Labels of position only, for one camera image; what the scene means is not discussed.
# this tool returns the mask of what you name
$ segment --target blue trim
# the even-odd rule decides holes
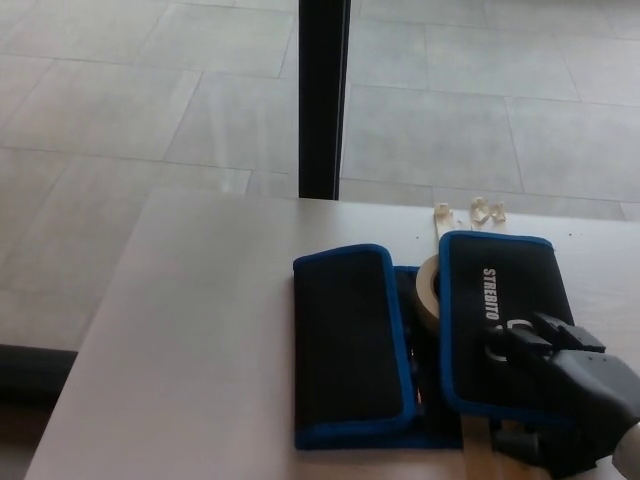
[[[462,434],[459,438],[439,438],[424,433],[400,433],[394,436],[381,437],[340,437],[327,439],[322,443],[304,443],[295,438],[298,450],[351,450],[382,448],[415,448],[421,450],[460,450]]]
[[[299,448],[304,445],[318,444],[330,441],[338,437],[352,437],[361,435],[389,435],[399,433],[407,428],[416,415],[413,383],[409,368],[404,338],[404,328],[400,314],[400,304],[396,288],[396,278],[393,271],[393,263],[389,251],[380,245],[362,244],[335,248],[325,252],[315,253],[300,257],[293,262],[295,271],[300,265],[307,262],[322,260],[336,255],[348,255],[360,252],[376,252],[381,256],[386,281],[387,303],[389,305],[389,317],[391,322],[391,335],[398,365],[398,378],[402,395],[402,411],[396,417],[374,421],[353,421],[316,425],[296,433],[295,443]]]
[[[541,410],[528,408],[510,408],[498,405],[463,400],[456,394],[453,381],[453,332],[451,328],[451,262],[449,261],[451,239],[456,236],[494,238],[509,242],[526,242],[544,245],[553,249],[553,245],[544,238],[501,235],[497,233],[453,231],[445,233],[440,239],[440,368],[442,369],[442,391],[454,410],[461,413],[489,417],[496,420],[516,420],[523,423],[567,425],[565,417]]]

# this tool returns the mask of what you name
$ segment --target black case with blue edging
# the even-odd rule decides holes
[[[440,240],[440,366],[447,402],[461,413],[563,424],[539,388],[483,342],[487,328],[534,330],[541,312],[573,325],[553,246],[538,237],[454,231]]]
[[[460,448],[460,413],[566,422],[481,341],[486,328],[530,328],[533,312],[573,324],[551,244],[450,232],[439,262],[439,338],[417,314],[417,268],[383,247],[294,262],[297,448]]]
[[[394,268],[377,245],[309,255],[293,269],[296,447],[459,448],[438,340],[418,325],[417,269]]]

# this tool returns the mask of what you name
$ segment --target fabric pouch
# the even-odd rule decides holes
[[[417,268],[354,245],[299,258],[293,270],[296,447],[460,448],[438,339],[419,325]]]
[[[535,384],[482,342],[483,330],[535,332],[540,312],[573,318],[553,246],[537,237],[454,231],[440,240],[442,388],[455,410],[496,420],[557,424]]]

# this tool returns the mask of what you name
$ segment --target grout line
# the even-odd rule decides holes
[[[586,200],[591,202],[601,202],[601,203],[632,203],[640,205],[640,202],[633,202],[627,200],[614,200],[614,199],[603,199],[603,198],[588,198],[588,197],[574,197],[574,196],[563,196],[563,195],[551,195],[551,194],[543,194],[543,193],[528,193],[528,192],[513,192],[513,191],[504,191],[504,190],[491,190],[486,188],[469,188],[469,187],[450,187],[443,185],[422,185],[416,183],[405,183],[405,182],[389,182],[384,180],[365,180],[362,178],[355,177],[342,177],[343,180],[352,180],[358,182],[365,183],[380,183],[383,185],[398,185],[403,187],[420,187],[420,188],[442,188],[446,190],[463,190],[467,192],[486,192],[486,193],[495,193],[495,194],[507,194],[507,195],[526,195],[528,197],[540,197],[540,198],[558,198],[563,200]]]
[[[287,46],[284,48],[284,53],[282,54],[282,62],[280,62],[280,70],[278,70],[278,78],[282,78],[282,70],[284,69],[284,63],[287,60],[287,53],[289,53],[289,47],[291,46],[291,42],[293,41],[293,33],[296,31],[296,19],[293,19],[291,25],[291,31],[289,32],[289,38],[287,39]]]
[[[282,172],[282,171],[272,171],[272,170],[261,170],[259,168],[256,169],[252,169],[252,168],[246,168],[246,167],[227,167],[227,166],[222,166],[222,165],[210,165],[210,164],[204,164],[204,163],[182,163],[182,162],[172,162],[170,160],[152,160],[149,158],[135,158],[135,157],[118,157],[118,156],[109,156],[109,155],[96,155],[96,154],[92,154],[92,153],[79,153],[79,152],[65,152],[62,150],[45,150],[43,148],[24,148],[24,147],[13,147],[13,146],[0,146],[0,151],[1,150],[17,150],[17,151],[32,151],[32,152],[44,152],[44,153],[57,153],[57,154],[62,154],[62,155],[68,155],[68,156],[79,156],[79,157],[88,157],[88,158],[104,158],[107,160],[125,160],[125,161],[131,161],[131,162],[148,162],[148,163],[155,163],[155,164],[168,164],[168,165],[181,165],[183,167],[210,167],[210,168],[218,168],[218,169],[225,169],[225,170],[238,170],[241,172],[246,172],[246,171],[251,171],[251,170],[259,170],[259,171],[263,171],[263,172],[269,172],[269,173],[282,173],[282,174],[288,174],[291,172]]]
[[[40,212],[42,211],[45,203],[47,203],[47,200],[49,200],[49,198],[51,197],[51,193],[60,182],[62,175],[64,175],[64,173],[67,171],[67,168],[69,168],[69,164],[71,163],[71,158],[67,158],[66,160],[63,160],[63,161],[64,161],[64,167],[62,167],[62,169],[60,170],[60,173],[51,184],[51,187],[47,191],[46,195],[43,195],[42,202],[40,202],[40,205],[38,205],[38,208],[35,209],[33,216],[29,219],[29,222],[25,226],[24,230],[20,233],[20,235],[18,235],[18,238],[16,239],[15,243],[9,250],[9,253],[6,255],[4,261],[0,263],[0,270],[2,270],[9,263],[9,260],[14,257],[14,255],[18,251],[18,247],[22,243],[22,240],[27,236],[27,233],[33,226],[33,223],[35,222],[36,218],[38,218],[38,215],[40,215]],[[9,289],[10,287],[11,286],[8,283],[0,284],[0,289]]]
[[[7,32],[0,37],[0,51],[4,49],[5,45],[9,43],[9,39],[13,32],[18,29],[18,26],[22,23],[22,21],[29,15],[33,10],[35,10],[40,5],[39,0],[34,0],[33,4],[25,10],[22,15],[19,15],[18,18],[13,22],[13,25],[7,30]]]
[[[555,103],[565,103],[568,105],[595,105],[600,107],[616,107],[616,108],[630,108],[630,109],[640,109],[640,104],[638,105],[625,105],[621,103],[602,103],[602,102],[585,102],[580,100],[567,100],[567,99],[558,99],[558,98],[542,98],[542,97],[525,97],[520,95],[505,95],[505,94],[496,94],[496,93],[479,93],[479,92],[463,92],[463,91],[447,91],[447,90],[433,90],[433,89],[421,89],[421,88],[408,88],[408,87],[394,87],[394,86],[382,86],[382,85],[364,85],[362,83],[351,82],[353,86],[358,88],[380,88],[380,89],[388,89],[388,90],[397,90],[397,91],[407,91],[407,92],[421,92],[421,93],[439,93],[444,95],[467,95],[467,96],[477,96],[477,97],[490,97],[490,98],[515,98],[519,100],[531,100],[531,101],[540,101],[540,102],[555,102]]]
[[[250,170],[250,174],[249,174],[249,181],[247,182],[247,188],[244,189],[244,196],[246,197],[247,194],[249,193],[249,187],[251,186],[251,180],[253,180],[253,172],[255,170]]]
[[[173,5],[184,5],[186,7],[202,7],[202,8],[227,8],[231,10],[251,10],[254,12],[267,12],[267,13],[281,13],[284,15],[294,15],[297,10],[278,10],[276,8],[257,8],[257,7],[245,7],[238,5],[237,0],[234,0],[233,5],[208,5],[206,3],[188,3],[187,1],[174,1]]]
[[[494,32],[507,32],[507,33],[514,33],[514,34],[522,33],[522,34],[529,34],[529,35],[570,35],[570,36],[576,36],[576,37],[582,36],[582,37],[596,38],[596,39],[599,38],[599,39],[609,39],[609,40],[640,42],[640,39],[637,39],[637,40],[626,39],[626,38],[617,37],[615,35],[614,36],[595,35],[595,34],[580,35],[580,34],[575,34],[570,32],[563,33],[555,30],[526,30],[522,28],[504,28],[504,27],[495,27],[495,26],[489,25],[488,23],[487,25],[461,25],[461,24],[455,24],[455,23],[425,22],[423,20],[397,20],[397,19],[388,19],[388,18],[378,18],[375,16],[362,16],[361,18],[365,20],[374,20],[374,21],[383,22],[383,23],[398,23],[403,25],[424,25],[426,27],[471,28],[475,30],[490,30]]]
[[[518,148],[516,147],[516,141],[513,138],[513,128],[511,127],[511,119],[509,118],[509,108],[507,107],[507,99],[503,98],[502,102],[504,106],[504,114],[507,119],[507,126],[509,127],[509,138],[511,138],[511,147],[513,148],[513,156],[516,161],[516,167],[518,169],[518,178],[520,179],[520,188],[522,193],[526,193],[524,188],[524,180],[522,178],[522,169],[520,168],[520,160],[518,159]]]
[[[429,39],[427,38],[429,36],[429,34],[427,32],[427,26],[426,25],[424,27],[422,27],[422,34],[423,34],[423,38],[424,38],[424,69],[425,69],[425,73],[426,73],[425,90],[429,91],[429,89],[431,87],[431,80],[429,79],[429,76],[430,76],[430,73],[431,73],[431,67],[430,67],[430,62],[429,62]]]
[[[569,78],[571,79],[571,83],[573,84],[573,89],[576,91],[576,95],[578,96],[578,101],[582,102],[582,95],[580,95],[580,91],[578,90],[578,85],[576,84],[576,80],[573,78],[573,73],[571,72],[571,68],[569,67],[569,62],[567,62],[567,57],[564,54],[562,45],[560,45],[560,39],[558,38],[558,35],[551,35],[551,41],[555,45],[556,50],[560,53],[560,57],[562,57],[564,68],[567,69],[567,73],[569,74]]]
[[[620,38],[618,31],[613,26],[611,19],[609,19],[609,15],[607,15],[607,12],[605,12],[604,8],[602,8],[602,5],[600,5],[600,2],[598,0],[594,0],[593,4],[595,5],[596,9],[602,14],[602,17],[604,18],[604,21],[609,26],[611,33],[613,33],[614,35],[614,38]]]
[[[24,96],[24,98],[20,102],[18,102],[18,105],[16,106],[16,108],[14,108],[11,111],[11,113],[7,116],[7,118],[4,120],[4,122],[0,123],[0,147],[2,147],[2,143],[4,141],[4,138],[3,138],[4,135],[3,134],[4,134],[5,125],[8,125],[9,121],[13,118],[13,116],[18,112],[18,110],[20,110],[22,108],[22,106],[26,103],[28,98],[33,93],[33,91],[36,88],[38,88],[38,85],[40,85],[42,83],[42,80],[44,79],[44,77],[46,77],[49,74],[49,72],[51,71],[51,69],[53,68],[53,65],[55,63],[56,63],[56,60],[51,60],[51,63],[46,68],[46,70],[42,73],[42,75],[40,76],[38,81],[33,85],[33,87],[31,87],[31,89],[27,92],[27,94]]]
[[[487,0],[483,0],[482,2],[482,13],[484,14],[484,23],[486,28],[493,28],[489,22],[489,14],[487,13]]]
[[[616,202],[618,204],[618,208],[620,209],[620,212],[622,213],[622,218],[624,218],[627,222],[631,222],[632,220],[627,217],[627,214],[624,213],[624,208],[622,208],[622,202]]]
[[[176,126],[176,129],[173,132],[173,135],[171,135],[171,141],[167,144],[167,149],[164,151],[164,154],[162,155],[162,160],[164,161],[165,157],[167,156],[167,154],[169,153],[169,151],[171,150],[171,145],[173,145],[173,141],[176,139],[176,136],[178,135],[178,132],[180,131],[180,127],[182,127],[182,123],[184,122],[185,117],[187,116],[187,113],[189,112],[189,108],[191,107],[191,103],[193,102],[193,99],[196,96],[196,93],[198,92],[198,89],[200,88],[200,83],[202,82],[202,79],[204,78],[204,73],[200,72],[200,76],[198,77],[198,81],[196,82],[196,86],[193,89],[193,92],[191,93],[191,97],[189,98],[189,101],[187,102],[187,106],[184,109],[184,112],[182,112],[182,116],[180,117],[180,121],[178,122],[178,125]]]
[[[173,5],[172,3],[167,3],[167,6],[164,7],[164,10],[162,11],[162,13],[158,15],[156,22],[153,24],[153,27],[151,28],[151,30],[149,30],[149,33],[145,37],[144,41],[140,43],[140,48],[138,49],[138,52],[136,53],[133,59],[132,65],[136,67],[140,66],[140,57],[142,56],[142,52],[144,52],[144,49],[147,47],[147,43],[149,43],[149,39],[151,38],[151,35],[153,35],[154,32],[158,29],[158,25],[160,25],[160,22],[169,11],[169,7],[171,7],[172,5]]]
[[[184,68],[184,67],[159,67],[155,65],[135,65],[132,63],[118,63],[118,62],[108,62],[103,60],[89,60],[85,58],[58,58],[58,57],[42,57],[42,56],[33,56],[33,55],[17,55],[17,54],[9,54],[9,53],[0,53],[1,57],[16,57],[16,58],[36,58],[40,60],[53,60],[55,62],[74,62],[74,63],[92,63],[99,65],[113,65],[118,67],[130,67],[130,68],[139,68],[143,70],[160,70],[165,72],[196,72],[196,73],[215,73],[217,75],[227,75],[227,76],[236,76],[236,77],[245,77],[245,78],[265,78],[270,80],[290,80],[288,78],[279,78],[273,77],[269,75],[258,75],[253,73],[239,73],[239,72],[226,72],[219,70],[198,70],[195,68]]]

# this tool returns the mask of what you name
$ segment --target masking tape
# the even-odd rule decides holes
[[[440,332],[440,305],[434,289],[438,274],[438,255],[428,258],[416,276],[418,314],[422,324],[436,335]]]

